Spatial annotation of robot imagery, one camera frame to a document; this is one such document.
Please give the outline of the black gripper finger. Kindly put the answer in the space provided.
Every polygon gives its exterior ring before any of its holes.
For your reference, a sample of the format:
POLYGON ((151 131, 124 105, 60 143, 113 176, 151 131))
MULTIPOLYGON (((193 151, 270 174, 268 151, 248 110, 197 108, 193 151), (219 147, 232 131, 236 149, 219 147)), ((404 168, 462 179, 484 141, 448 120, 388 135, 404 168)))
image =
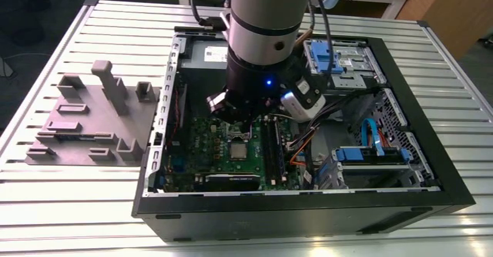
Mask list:
POLYGON ((241 133, 249 131, 252 118, 248 104, 229 91, 208 96, 211 114, 228 124, 237 124, 241 133))

